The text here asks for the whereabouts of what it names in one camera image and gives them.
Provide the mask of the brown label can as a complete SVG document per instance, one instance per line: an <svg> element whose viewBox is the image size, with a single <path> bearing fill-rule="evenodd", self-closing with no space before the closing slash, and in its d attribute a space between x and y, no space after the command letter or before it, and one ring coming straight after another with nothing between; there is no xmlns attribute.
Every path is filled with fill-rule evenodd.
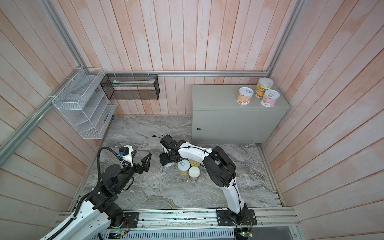
<svg viewBox="0 0 384 240"><path fill-rule="evenodd" d="M248 87L241 87L237 96L237 103L240 105L248 105L254 95L254 91Z"/></svg>

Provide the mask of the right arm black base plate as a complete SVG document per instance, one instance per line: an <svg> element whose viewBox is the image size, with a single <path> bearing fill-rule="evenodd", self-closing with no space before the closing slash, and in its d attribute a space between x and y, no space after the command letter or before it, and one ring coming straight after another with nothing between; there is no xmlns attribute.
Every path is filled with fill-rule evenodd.
<svg viewBox="0 0 384 240"><path fill-rule="evenodd" d="M230 210L216 210L219 226L256 226L258 224L254 210L245 210L234 214Z"/></svg>

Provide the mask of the pink label can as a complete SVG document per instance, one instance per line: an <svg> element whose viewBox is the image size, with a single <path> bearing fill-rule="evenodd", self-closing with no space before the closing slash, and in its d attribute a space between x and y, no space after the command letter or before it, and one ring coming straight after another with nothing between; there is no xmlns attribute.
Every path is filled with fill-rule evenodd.
<svg viewBox="0 0 384 240"><path fill-rule="evenodd" d="M275 106L280 96L278 91L272 89L266 90L262 97L261 104L264 107L272 108Z"/></svg>

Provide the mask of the orange yellow label can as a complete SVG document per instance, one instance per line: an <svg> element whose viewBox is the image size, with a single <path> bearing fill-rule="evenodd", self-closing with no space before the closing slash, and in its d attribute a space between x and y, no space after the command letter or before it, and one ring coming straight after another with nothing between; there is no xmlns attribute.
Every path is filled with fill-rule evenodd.
<svg viewBox="0 0 384 240"><path fill-rule="evenodd" d="M255 89L255 95L258 98L262 98L265 91L271 89L271 87L274 85L274 82L272 79L269 78L260 78L258 80L257 87Z"/></svg>

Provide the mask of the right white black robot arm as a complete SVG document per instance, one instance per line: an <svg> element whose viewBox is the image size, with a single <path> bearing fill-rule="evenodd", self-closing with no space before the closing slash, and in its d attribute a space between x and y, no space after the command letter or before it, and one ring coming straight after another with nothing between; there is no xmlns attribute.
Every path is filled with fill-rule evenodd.
<svg viewBox="0 0 384 240"><path fill-rule="evenodd" d="M242 199L237 179L236 165L221 147L207 149L184 140L175 141L170 135L161 138L164 152L160 154L163 166L182 160L193 160L206 168L211 180L222 188L228 203L227 218L240 225L246 218L248 206Z"/></svg>

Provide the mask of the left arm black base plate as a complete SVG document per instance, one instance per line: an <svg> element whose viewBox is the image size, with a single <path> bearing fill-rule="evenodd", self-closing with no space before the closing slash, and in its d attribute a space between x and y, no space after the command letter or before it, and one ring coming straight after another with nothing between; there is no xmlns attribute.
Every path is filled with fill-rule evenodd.
<svg viewBox="0 0 384 240"><path fill-rule="evenodd" d="M118 214L113 221L111 227L115 229L135 229L138 226L139 212L126 212Z"/></svg>

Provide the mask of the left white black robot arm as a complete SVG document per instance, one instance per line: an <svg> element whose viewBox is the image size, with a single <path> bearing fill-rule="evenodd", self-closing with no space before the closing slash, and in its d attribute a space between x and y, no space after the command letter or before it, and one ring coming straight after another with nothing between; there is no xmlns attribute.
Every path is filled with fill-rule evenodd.
<svg viewBox="0 0 384 240"><path fill-rule="evenodd" d="M152 154L147 154L142 164L131 164L122 153L114 153L123 165L110 165L94 190L84 195L75 211L42 237L43 240L89 240L109 227L120 228L126 223L124 211L115 203L118 195L128 189L134 174L148 172Z"/></svg>

